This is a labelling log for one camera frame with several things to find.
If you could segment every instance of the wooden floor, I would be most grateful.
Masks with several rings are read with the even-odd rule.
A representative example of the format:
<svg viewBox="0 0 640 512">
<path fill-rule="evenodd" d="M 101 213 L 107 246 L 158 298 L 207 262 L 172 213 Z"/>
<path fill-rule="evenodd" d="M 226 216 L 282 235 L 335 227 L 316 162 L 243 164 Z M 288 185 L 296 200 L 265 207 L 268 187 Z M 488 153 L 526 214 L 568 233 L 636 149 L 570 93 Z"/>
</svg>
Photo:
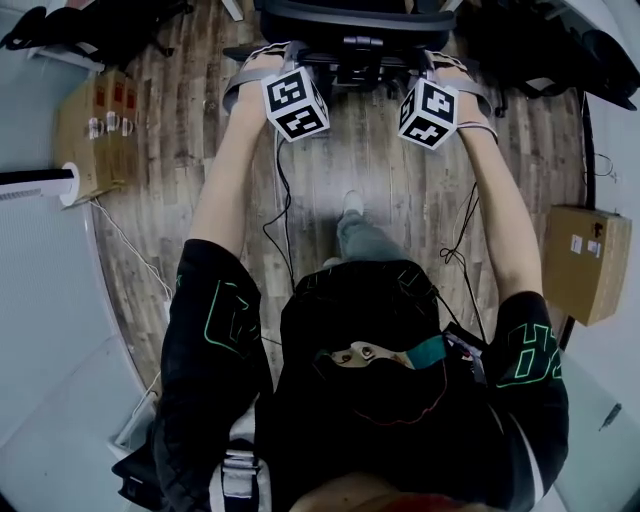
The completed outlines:
<svg viewBox="0 0 640 512">
<path fill-rule="evenodd" d="M 221 94 L 237 66 L 222 56 L 222 48 L 260 40 L 252 1 L 244 4 L 246 20 L 234 23 L 219 0 L 196 1 L 194 14 L 175 19 L 161 33 L 161 41 L 176 47 L 172 58 L 149 48 L 130 66 L 139 87 L 139 169 L 130 187 L 100 200 L 171 287 L 200 189 L 226 126 Z M 445 51 L 460 55 L 455 41 Z M 495 91 L 489 92 L 496 98 Z M 583 200 L 577 99 L 573 91 L 530 101 L 513 93 L 509 99 L 506 118 L 493 122 L 542 242 L 550 205 Z M 453 263 L 445 266 L 439 257 L 440 249 L 451 244 L 456 215 L 473 186 L 468 158 L 457 136 L 436 152 L 402 141 L 396 136 L 398 107 L 383 91 L 336 97 L 330 131 L 283 148 L 283 168 L 293 194 L 295 274 L 300 278 L 313 272 L 334 254 L 342 198 L 356 189 L 365 198 L 371 221 L 423 266 L 462 324 L 478 332 L 462 272 Z M 280 311 L 290 288 L 280 255 L 261 231 L 282 208 L 272 144 L 272 131 L 265 130 L 254 161 L 243 262 L 262 292 L 263 336 L 279 340 Z M 273 228 L 284 246 L 282 224 Z M 150 384 L 159 369 L 166 329 L 163 290 L 102 215 L 96 234 L 120 327 L 143 380 Z M 479 215 L 468 227 L 462 252 L 485 327 L 492 333 L 497 291 Z M 445 325 L 448 315 L 441 313 Z M 557 327 L 562 315 L 556 312 L 553 319 Z M 267 343 L 267 350 L 277 373 L 280 348 Z"/>
</svg>

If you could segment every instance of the black cloth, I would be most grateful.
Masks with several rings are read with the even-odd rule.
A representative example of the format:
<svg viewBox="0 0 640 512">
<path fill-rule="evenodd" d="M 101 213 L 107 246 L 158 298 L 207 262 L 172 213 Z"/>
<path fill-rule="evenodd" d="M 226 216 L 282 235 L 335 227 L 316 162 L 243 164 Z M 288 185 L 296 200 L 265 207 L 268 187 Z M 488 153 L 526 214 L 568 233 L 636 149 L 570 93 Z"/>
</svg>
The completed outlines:
<svg viewBox="0 0 640 512">
<path fill-rule="evenodd" d="M 436 294 L 411 261 L 346 263 L 305 277 L 282 313 L 284 367 L 272 394 L 255 283 L 225 249 L 187 241 L 154 432 L 158 476 L 176 510 L 209 510 L 209 480 L 229 428 L 256 393 L 256 453 L 269 465 L 276 511 L 352 471 L 403 491 L 530 508 L 532 470 L 519 430 L 545 492 L 568 434 L 557 343 L 540 295 L 501 305 L 482 357 L 487 386 L 448 344 L 446 357 L 422 370 L 388 359 L 344 368 L 322 357 L 356 341 L 402 352 L 438 335 Z"/>
</svg>

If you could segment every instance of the cable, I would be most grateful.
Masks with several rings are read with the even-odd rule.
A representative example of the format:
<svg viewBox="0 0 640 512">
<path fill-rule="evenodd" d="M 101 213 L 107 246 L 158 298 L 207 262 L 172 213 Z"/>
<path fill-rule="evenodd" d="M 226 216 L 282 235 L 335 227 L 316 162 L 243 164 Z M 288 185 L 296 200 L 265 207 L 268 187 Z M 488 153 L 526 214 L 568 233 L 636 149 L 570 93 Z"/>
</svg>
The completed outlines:
<svg viewBox="0 0 640 512">
<path fill-rule="evenodd" d="M 140 409 L 140 406 L 142 406 L 142 404 L 144 403 L 145 398 L 147 398 L 147 396 L 150 393 L 153 393 L 154 395 L 156 395 L 156 398 L 158 396 L 158 394 L 155 391 L 151 391 L 151 388 L 153 388 L 153 386 L 156 385 L 156 382 L 158 382 L 158 378 L 160 377 L 160 372 L 156 373 L 155 378 L 153 379 L 153 382 L 151 383 L 151 385 L 146 389 L 146 391 L 144 392 L 144 395 L 142 395 L 142 398 L 140 399 L 140 401 L 138 402 L 138 405 L 136 405 L 136 408 L 133 410 L 133 412 L 131 413 L 131 417 L 133 418 L 136 413 L 138 412 L 138 409 Z"/>
<path fill-rule="evenodd" d="M 271 243 L 278 249 L 278 252 L 282 256 L 284 263 L 287 267 L 287 271 L 289 273 L 289 280 L 291 282 L 291 290 L 296 289 L 296 282 L 293 275 L 293 259 L 291 257 L 291 241 L 289 239 L 289 208 L 291 207 L 291 187 L 289 186 L 289 182 L 287 181 L 286 176 L 284 175 L 284 171 L 282 170 L 282 165 L 280 164 L 280 150 L 282 149 L 282 145 L 285 140 L 282 139 L 278 143 L 278 132 L 276 131 L 273 137 L 273 159 L 276 170 L 278 172 L 278 176 L 280 177 L 280 181 L 282 182 L 282 186 L 286 191 L 285 199 L 284 199 L 284 210 L 282 210 L 278 215 L 276 215 L 272 220 L 266 222 L 262 225 L 262 231 L 267 236 L 267 238 L 271 241 Z M 276 241 L 269 235 L 267 232 L 267 226 L 271 226 L 275 222 L 277 222 L 280 218 L 284 216 L 284 233 L 285 233 L 285 241 L 287 244 L 287 256 L 285 256 L 280 246 L 276 243 Z"/>
<path fill-rule="evenodd" d="M 272 340 L 272 339 L 269 339 L 269 338 L 267 338 L 265 336 L 262 336 L 262 339 L 265 340 L 265 341 L 269 341 L 269 342 L 273 343 L 274 345 L 282 346 L 282 343 L 280 341 Z"/>
<path fill-rule="evenodd" d="M 147 269 L 149 270 L 149 272 L 151 272 L 151 275 L 153 275 L 153 277 L 156 278 L 156 280 L 162 285 L 162 288 L 164 289 L 164 293 L 166 295 L 167 301 L 171 302 L 173 300 L 173 291 L 171 290 L 171 288 L 167 285 L 167 283 L 165 283 L 162 278 L 160 277 L 160 271 L 158 270 L 157 267 L 151 265 L 150 263 L 147 263 L 147 261 L 142 257 L 142 254 L 140 254 L 140 252 L 138 251 L 138 249 L 136 249 L 133 244 L 129 241 L 129 239 L 127 238 L 127 235 L 124 234 L 124 232 L 122 231 L 122 229 L 120 229 L 120 226 L 118 226 L 115 221 L 111 218 L 111 215 L 109 214 L 109 212 L 107 211 L 107 209 L 102 206 L 100 204 L 100 202 L 98 201 L 98 199 L 94 199 L 93 201 L 89 201 L 89 203 L 91 204 L 91 206 L 98 208 L 103 214 L 104 216 L 107 218 L 107 220 L 109 221 L 109 223 L 111 223 L 111 225 L 114 227 L 114 229 L 117 231 L 118 235 L 120 236 L 120 239 L 122 240 L 122 242 L 124 243 L 124 245 L 127 246 L 127 248 L 133 253 L 135 254 L 138 259 L 144 264 L 145 267 L 147 267 Z"/>
<path fill-rule="evenodd" d="M 607 176 L 610 176 L 611 179 L 617 183 L 618 182 L 618 176 L 613 172 L 613 161 L 611 160 L 611 158 L 609 158 L 607 155 L 603 155 L 602 153 L 594 153 L 594 156 L 599 156 L 600 158 L 604 158 L 605 160 L 607 160 L 609 162 L 609 170 L 607 172 L 605 172 L 604 174 L 598 174 L 597 172 L 594 171 L 593 175 L 597 176 L 599 178 L 606 178 Z M 587 170 L 584 170 L 584 173 L 582 174 L 582 182 L 586 185 L 587 184 Z"/>
<path fill-rule="evenodd" d="M 476 197 L 475 201 L 474 201 L 474 194 L 476 193 L 477 189 L 478 189 L 478 184 L 474 183 L 473 184 L 473 188 L 471 189 L 471 192 L 467 195 L 465 200 L 460 205 L 460 208 L 458 209 L 458 213 L 456 214 L 456 220 L 455 220 L 455 222 L 453 224 L 453 231 L 451 233 L 451 243 L 454 243 L 455 230 L 456 230 L 456 226 L 458 225 L 458 217 L 460 215 L 460 212 L 462 211 L 462 205 L 464 205 L 464 203 L 466 202 L 467 203 L 467 208 L 466 208 L 466 211 L 465 211 L 465 214 L 464 214 L 464 222 L 462 223 L 462 229 L 460 230 L 460 234 L 458 235 L 458 239 L 455 241 L 455 244 L 454 244 L 453 248 L 443 247 L 440 250 L 440 257 L 444 258 L 445 264 L 449 264 L 449 262 L 453 258 L 456 259 L 456 262 L 457 262 L 458 266 L 460 267 L 460 270 L 462 270 L 462 275 L 463 275 L 464 281 L 465 281 L 465 283 L 467 285 L 467 289 L 469 290 L 469 294 L 471 295 L 471 302 L 473 304 L 473 309 L 474 309 L 474 312 L 476 314 L 476 318 L 478 319 L 478 325 L 480 326 L 480 333 L 482 335 L 482 341 L 487 343 L 487 335 L 486 335 L 486 332 L 485 332 L 485 329 L 484 329 L 484 323 L 482 322 L 482 316 L 480 315 L 480 308 L 478 307 L 478 302 L 476 300 L 475 294 L 473 293 L 473 287 L 471 286 L 471 281 L 469 280 L 469 274 L 467 273 L 467 262 L 465 260 L 464 255 L 458 250 L 458 248 L 462 244 L 462 239 L 463 239 L 464 233 L 465 233 L 465 231 L 467 229 L 467 226 L 469 225 L 469 221 L 471 220 L 471 217 L 473 217 L 473 214 L 474 214 L 474 212 L 476 210 L 476 207 L 478 206 L 478 202 L 480 201 L 480 197 Z M 438 293 L 437 297 L 445 305 L 445 307 L 447 308 L 447 311 L 449 311 L 449 314 L 454 319 L 456 324 L 460 325 L 460 322 L 455 317 L 455 315 L 453 314 L 453 312 L 449 308 L 449 305 L 445 302 L 445 300 L 442 298 L 442 296 Z"/>
</svg>

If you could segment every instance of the white sneaker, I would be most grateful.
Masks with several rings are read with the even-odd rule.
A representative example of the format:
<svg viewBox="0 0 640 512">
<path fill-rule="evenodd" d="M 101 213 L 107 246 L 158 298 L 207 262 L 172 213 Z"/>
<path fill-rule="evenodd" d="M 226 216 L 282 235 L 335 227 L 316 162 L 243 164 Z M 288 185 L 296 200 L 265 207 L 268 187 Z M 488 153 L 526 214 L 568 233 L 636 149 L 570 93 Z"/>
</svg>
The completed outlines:
<svg viewBox="0 0 640 512">
<path fill-rule="evenodd" d="M 350 190 L 347 195 L 344 196 L 342 201 L 342 215 L 345 215 L 349 211 L 354 211 L 360 215 L 364 214 L 364 201 L 362 196 L 355 190 Z"/>
</svg>

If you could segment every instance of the chair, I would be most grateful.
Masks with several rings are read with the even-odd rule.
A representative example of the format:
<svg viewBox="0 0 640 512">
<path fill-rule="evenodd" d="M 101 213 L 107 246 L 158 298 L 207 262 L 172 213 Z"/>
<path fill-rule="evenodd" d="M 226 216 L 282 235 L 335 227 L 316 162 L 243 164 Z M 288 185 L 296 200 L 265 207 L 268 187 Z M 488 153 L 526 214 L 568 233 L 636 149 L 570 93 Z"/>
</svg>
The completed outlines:
<svg viewBox="0 0 640 512">
<path fill-rule="evenodd" d="M 372 90 L 386 84 L 394 95 L 410 70 L 421 67 L 422 50 L 441 50 L 456 26 L 455 14 L 438 12 L 437 2 L 417 1 L 411 13 L 404 0 L 256 0 L 260 29 L 270 43 L 302 41 L 295 56 L 313 66 L 325 100 L 333 85 Z M 239 62 L 256 48 L 225 48 Z"/>
</svg>

